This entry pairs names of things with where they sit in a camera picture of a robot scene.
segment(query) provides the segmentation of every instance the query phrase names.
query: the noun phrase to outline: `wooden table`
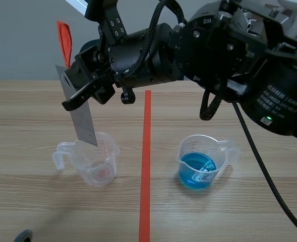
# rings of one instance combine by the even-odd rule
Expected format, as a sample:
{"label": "wooden table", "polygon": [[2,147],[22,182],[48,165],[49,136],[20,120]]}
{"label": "wooden table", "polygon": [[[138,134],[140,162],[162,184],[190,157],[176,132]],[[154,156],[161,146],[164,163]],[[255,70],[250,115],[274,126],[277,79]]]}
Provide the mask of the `wooden table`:
{"label": "wooden table", "polygon": [[[272,195],[233,107],[222,103],[209,122],[199,120],[203,90],[189,81],[152,90],[151,241],[297,241],[297,229]],[[138,241],[144,90],[123,105],[120,90],[106,105],[90,101],[96,131],[121,148],[117,175],[87,186],[67,164],[57,172],[51,154],[74,141],[58,81],[0,81],[0,241],[24,229],[37,241]],[[279,191],[297,216],[297,139],[267,132],[246,119]],[[242,149],[201,192],[184,188],[175,156],[192,134],[234,139]]]}

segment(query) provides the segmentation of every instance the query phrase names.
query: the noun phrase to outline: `gray wall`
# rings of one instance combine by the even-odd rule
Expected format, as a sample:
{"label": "gray wall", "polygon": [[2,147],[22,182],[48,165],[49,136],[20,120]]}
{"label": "gray wall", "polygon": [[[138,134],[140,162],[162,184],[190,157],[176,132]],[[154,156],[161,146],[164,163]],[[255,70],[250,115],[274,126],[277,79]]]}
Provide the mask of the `gray wall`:
{"label": "gray wall", "polygon": [[[202,4],[213,1],[178,0],[186,19]],[[120,0],[118,10],[127,33],[147,28],[157,3],[157,0]],[[57,20],[70,26],[72,60],[85,42],[98,38],[97,24],[85,19],[64,0],[0,0],[0,79],[57,79],[55,65],[64,66]],[[176,17],[164,9],[160,22],[173,27]]]}

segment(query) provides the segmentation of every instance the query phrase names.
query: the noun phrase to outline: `screw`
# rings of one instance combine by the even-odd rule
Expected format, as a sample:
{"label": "screw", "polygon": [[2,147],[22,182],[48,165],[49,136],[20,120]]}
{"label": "screw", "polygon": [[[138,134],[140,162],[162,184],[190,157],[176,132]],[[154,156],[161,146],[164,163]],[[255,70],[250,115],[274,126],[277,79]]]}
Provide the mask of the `screw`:
{"label": "screw", "polygon": [[227,50],[233,50],[234,49],[234,45],[233,44],[228,44],[227,45]]}
{"label": "screw", "polygon": [[199,38],[199,37],[200,37],[200,32],[197,31],[197,30],[194,31],[194,32],[193,32],[193,37],[194,37],[194,38]]}

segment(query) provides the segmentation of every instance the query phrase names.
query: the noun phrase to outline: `black object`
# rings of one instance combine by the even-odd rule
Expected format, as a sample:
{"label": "black object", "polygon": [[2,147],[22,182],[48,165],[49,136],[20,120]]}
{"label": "black object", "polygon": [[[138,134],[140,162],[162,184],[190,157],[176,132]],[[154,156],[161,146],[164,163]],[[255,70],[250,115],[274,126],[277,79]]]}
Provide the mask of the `black object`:
{"label": "black object", "polygon": [[33,232],[29,229],[21,232],[14,240],[14,242],[32,242]]}
{"label": "black object", "polygon": [[256,148],[256,145],[255,145],[255,143],[254,143],[254,141],[253,141],[253,139],[252,139],[252,137],[251,137],[251,135],[249,133],[248,127],[247,127],[247,125],[246,125],[246,123],[244,121],[244,118],[243,118],[243,116],[242,116],[242,114],[241,114],[241,112],[239,110],[238,105],[236,103],[233,103],[233,107],[235,109],[235,112],[237,113],[237,116],[239,118],[239,121],[240,121],[243,129],[244,129],[244,132],[246,134],[246,137],[247,137],[247,140],[248,140],[248,142],[250,144],[250,147],[251,147],[251,149],[252,149],[252,151],[253,151],[253,153],[254,153],[254,155],[256,157],[256,160],[257,160],[257,162],[258,162],[258,164],[260,166],[261,171],[264,174],[264,177],[265,177],[265,179],[266,179],[266,181],[267,181],[267,183],[268,183],[271,191],[273,192],[276,200],[280,204],[280,206],[283,209],[283,211],[285,212],[285,214],[288,216],[288,218],[292,221],[292,223],[297,228],[297,218],[295,218],[295,216],[293,215],[293,213],[290,211],[290,209],[288,208],[288,206],[285,204],[285,202],[284,202],[283,198],[281,197],[281,195],[279,194],[279,192],[278,192],[278,190],[277,190],[277,188],[276,188],[273,180],[271,179],[271,177],[270,177],[270,175],[269,175],[269,173],[268,173],[268,171],[266,169],[266,166],[265,166],[262,158],[260,157],[260,154],[258,153],[258,150]]}
{"label": "black object", "polygon": [[[133,88],[185,75],[205,89],[202,120],[210,120],[222,100],[239,102],[263,128],[297,137],[297,40],[285,36],[272,10],[221,0],[203,6],[187,22],[175,0],[160,0],[149,28],[127,35],[117,0],[88,3],[85,17],[99,23],[100,40],[83,48],[66,71],[78,90],[63,103],[66,110],[90,97],[105,104],[115,93],[113,84],[123,89],[122,103],[131,104]],[[173,30],[157,25],[163,7],[177,17]],[[241,9],[264,19],[267,42],[247,32]],[[215,98],[208,106],[210,93]]]}

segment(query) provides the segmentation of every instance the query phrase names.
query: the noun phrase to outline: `measuring cup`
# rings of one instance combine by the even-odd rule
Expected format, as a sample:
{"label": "measuring cup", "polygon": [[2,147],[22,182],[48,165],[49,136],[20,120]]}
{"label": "measuring cup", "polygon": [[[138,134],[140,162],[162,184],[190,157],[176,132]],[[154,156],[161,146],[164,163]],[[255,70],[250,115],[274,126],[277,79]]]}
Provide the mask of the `measuring cup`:
{"label": "measuring cup", "polygon": [[232,140],[217,141],[206,135],[182,140],[176,159],[182,183],[191,189],[209,186],[226,162],[238,160],[240,150]]}
{"label": "measuring cup", "polygon": [[112,181],[116,175],[116,156],[120,149],[113,138],[105,133],[96,133],[98,146],[76,140],[57,145],[52,154],[58,170],[64,169],[64,155],[67,155],[72,165],[83,179],[92,186],[103,186]]}

